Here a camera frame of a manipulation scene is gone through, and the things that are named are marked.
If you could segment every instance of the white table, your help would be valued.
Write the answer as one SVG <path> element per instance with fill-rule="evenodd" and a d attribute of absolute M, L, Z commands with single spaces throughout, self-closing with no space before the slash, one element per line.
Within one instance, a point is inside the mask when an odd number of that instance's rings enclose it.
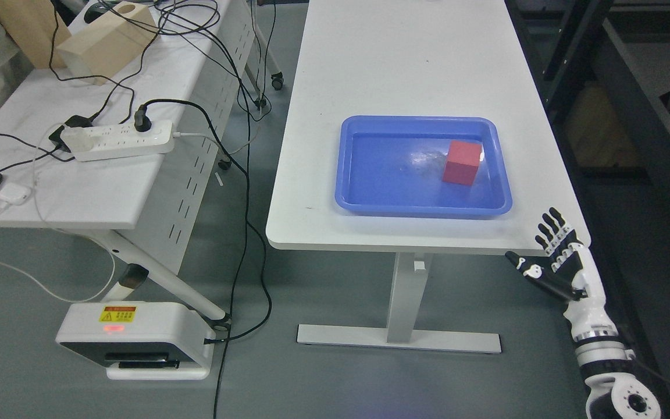
<path fill-rule="evenodd" d="M 362 216 L 339 207 L 340 125 L 353 115 L 491 120 L 513 207 L 484 220 Z M 534 236 L 552 206 L 590 241 L 503 0 L 311 0 L 268 239 L 279 249 L 397 256 L 386 328 L 303 324 L 299 342 L 500 352 L 492 333 L 413 331 L 430 256 L 542 255 Z"/>
<path fill-rule="evenodd" d="M 218 0 L 222 20 L 212 32 L 225 43 L 242 72 L 255 33 L 250 9 L 242 0 Z M 207 20 L 195 10 L 195 22 Z M 78 16 L 70 27 L 83 27 Z M 187 35 L 200 50 L 226 63 L 220 48 L 201 35 Z M 113 77 L 120 80 L 138 69 L 138 58 Z M 67 69 L 59 69 L 63 77 Z M 237 79 L 211 62 L 180 37 L 161 35 L 147 50 L 141 74 L 125 85 L 135 88 L 136 106 L 151 98 L 177 98 L 203 106 L 218 135 L 223 135 L 231 107 L 237 100 Z M 72 115 L 90 116 L 106 98 L 112 83 L 94 86 L 82 80 L 59 82 L 49 70 L 34 70 L 0 109 L 0 133 L 19 136 L 50 150 L 43 140 L 54 124 Z M 117 124 L 127 115 L 129 95 L 119 88 L 96 125 Z M 170 119 L 175 130 L 209 133 L 200 112 L 176 104 L 155 104 L 151 119 Z M 47 225 L 38 217 L 31 198 L 0 215 L 0 226 L 43 228 L 53 226 L 91 236 L 126 263 L 149 270 L 149 278 L 213 320 L 226 318 L 224 310 L 179 279 L 178 273 L 203 191 L 216 159 L 212 140 L 181 138 L 168 154 L 93 162 L 58 162 L 50 157 L 35 165 L 37 202 Z M 0 168 L 34 157 L 34 151 L 14 140 L 0 138 Z M 5 182 L 31 186 L 32 165 L 3 173 Z"/>

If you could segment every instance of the charging cable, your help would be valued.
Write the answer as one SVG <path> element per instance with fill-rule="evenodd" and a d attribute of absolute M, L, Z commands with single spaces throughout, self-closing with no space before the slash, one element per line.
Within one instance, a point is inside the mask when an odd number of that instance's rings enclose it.
<path fill-rule="evenodd" d="M 22 186 L 17 183 L 5 184 L 2 188 L 2 191 L 0 191 L 0 199 L 3 201 L 2 206 L 0 206 L 0 215 L 2 215 L 9 207 L 13 205 L 22 205 L 25 201 L 27 201 L 27 198 L 29 198 L 31 192 L 32 189 L 28 188 L 27 186 Z M 1 260 L 0 265 L 5 268 L 10 268 L 11 270 L 16 271 L 18 273 L 21 273 L 22 275 L 26 276 L 31 281 L 33 281 L 35 284 L 37 284 L 37 286 L 43 289 L 43 291 L 51 295 L 51 297 L 67 303 L 83 303 L 85 301 L 89 301 L 98 297 L 98 295 L 100 295 L 103 291 L 105 291 L 105 289 L 107 289 L 107 287 L 110 285 L 110 283 L 112 282 L 112 278 L 115 274 L 115 259 L 113 259 L 112 273 L 110 274 L 110 278 L 108 279 L 108 282 L 105 284 L 105 286 L 98 293 L 91 296 L 90 298 L 85 298 L 84 300 L 69 300 L 67 298 L 59 297 L 59 295 L 54 294 L 54 292 L 46 288 L 40 281 L 38 281 L 38 279 L 36 279 L 35 276 L 30 275 L 26 271 L 17 268 L 16 266 L 9 265 L 8 263 L 4 263 Z"/>
<path fill-rule="evenodd" d="M 46 135 L 48 135 L 48 132 L 51 132 L 51 130 L 58 127 L 59 125 L 63 126 L 62 124 L 51 125 L 51 127 L 49 127 L 48 130 L 46 131 Z M 37 148 L 40 146 L 40 143 L 37 144 L 37 146 L 35 147 L 35 150 L 37 150 Z M 43 289 L 43 291 L 45 291 L 46 293 L 51 295 L 51 297 L 56 298 L 57 300 L 61 300 L 61 301 L 67 302 L 67 303 L 84 303 L 86 301 L 93 300 L 96 297 L 98 297 L 100 294 L 102 294 L 102 292 L 104 292 L 107 289 L 107 287 L 110 285 L 110 283 L 112 283 L 112 279 L 115 277 L 115 265 L 116 265 L 115 264 L 115 256 L 112 254 L 112 252 L 110 252 L 107 249 L 107 247 L 104 244 L 96 241 L 95 239 L 93 239 L 89 236 L 76 234 L 76 233 L 70 233 L 70 232 L 67 232 L 67 231 L 64 231 L 64 230 L 61 230 L 61 229 L 58 229 L 58 228 L 54 228 L 53 226 L 49 225 L 48 222 L 46 222 L 46 220 L 43 218 L 42 214 L 40 213 L 40 208 L 38 207 L 38 201 L 37 201 L 37 173 L 35 172 L 35 162 L 36 161 L 37 161 L 37 154 L 34 155 L 34 157 L 32 159 L 32 162 L 31 162 L 31 164 L 32 164 L 32 176 L 33 176 L 33 178 L 32 178 L 33 187 L 32 188 L 29 188 L 28 186 L 24 186 L 24 185 L 19 185 L 18 183 L 13 183 L 13 182 L 7 182 L 7 183 L 5 183 L 4 186 L 2 186 L 2 189 L 0 190 L 0 200 L 2 200 L 3 203 L 2 203 L 2 206 L 0 206 L 0 215 L 2 215 L 9 207 L 11 207 L 13 205 L 19 206 L 19 205 L 24 204 L 24 202 L 26 202 L 27 199 L 30 198 L 30 196 L 32 196 L 33 197 L 33 204 L 35 205 L 35 212 L 37 213 L 38 218 L 40 219 L 40 221 L 42 223 L 44 223 L 46 226 L 48 226 L 48 228 L 50 228 L 51 230 L 55 230 L 58 233 L 63 233 L 63 234 L 67 234 L 67 235 L 70 235 L 70 236 L 80 236 L 80 237 L 83 237 L 85 239 L 89 239 L 90 241 L 94 242 L 98 246 L 102 247 L 102 249 L 106 250 L 108 255 L 110 255 L 110 260 L 112 262 L 112 270 L 110 272 L 110 277 L 107 279 L 107 282 L 104 284 L 102 289 L 100 289 L 100 291 L 98 291 L 95 295 L 92 295 L 89 298 L 85 298 L 84 300 L 70 300 L 69 298 L 64 298 L 64 297 L 60 297 L 59 295 L 56 295 L 54 292 L 52 292 L 46 286 L 44 286 L 40 281 L 38 281 L 38 279 L 36 279 L 34 276 L 27 273 L 26 271 L 24 271 L 20 268 L 17 268 L 16 266 L 9 265 L 8 263 L 2 262 L 1 260 L 0 260 L 0 265 L 5 267 L 5 268 L 10 268 L 11 270 L 16 271 L 16 272 L 26 276 L 31 281 L 33 281 L 35 284 L 37 284 L 37 286 L 39 286 L 41 289 Z"/>
<path fill-rule="evenodd" d="M 252 142 L 255 141 L 258 138 L 259 133 L 260 133 L 260 124 L 258 124 L 258 128 L 257 128 L 257 130 L 255 130 L 255 135 L 252 137 L 252 140 L 247 141 L 246 143 L 242 144 L 241 146 L 239 146 L 239 148 L 237 148 L 234 151 L 229 151 L 229 156 L 232 156 L 234 154 L 239 153 L 240 151 L 244 150 L 245 147 L 252 144 Z M 174 138 L 181 138 L 183 136 L 199 136 L 201 138 L 205 138 L 206 140 L 211 140 L 211 138 L 209 138 L 207 134 L 203 134 L 203 133 L 179 133 L 179 132 L 174 132 L 174 133 L 172 133 L 172 136 Z"/>

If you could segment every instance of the warning label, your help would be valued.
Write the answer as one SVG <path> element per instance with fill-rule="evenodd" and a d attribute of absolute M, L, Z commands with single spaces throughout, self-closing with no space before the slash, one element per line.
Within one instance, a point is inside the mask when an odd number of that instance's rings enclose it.
<path fill-rule="evenodd" d="M 133 321 L 133 315 L 135 315 L 135 313 L 136 307 L 107 306 L 103 308 L 103 312 L 100 315 L 100 321 L 130 323 Z"/>

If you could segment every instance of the robotic hand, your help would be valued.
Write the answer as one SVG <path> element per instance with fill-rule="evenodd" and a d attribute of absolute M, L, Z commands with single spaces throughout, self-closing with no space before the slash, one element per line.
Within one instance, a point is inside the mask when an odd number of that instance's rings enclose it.
<path fill-rule="evenodd" d="M 511 251 L 505 257 L 526 279 L 567 301 L 563 315 L 570 322 L 580 373 L 590 388 L 588 419 L 660 419 L 658 400 L 631 374 L 635 354 L 625 348 L 604 310 L 604 286 L 590 250 L 555 208 L 542 220 L 538 228 L 543 236 L 535 239 L 547 254 L 550 268 Z"/>

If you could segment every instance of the blue tray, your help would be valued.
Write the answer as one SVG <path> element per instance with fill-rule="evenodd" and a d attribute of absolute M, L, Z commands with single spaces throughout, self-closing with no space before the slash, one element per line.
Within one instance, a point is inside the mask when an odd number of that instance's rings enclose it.
<path fill-rule="evenodd" d="M 441 180 L 452 140 L 482 143 L 472 186 Z M 511 209 L 498 133 L 487 119 L 352 116 L 340 131 L 335 200 L 364 215 L 484 218 Z"/>

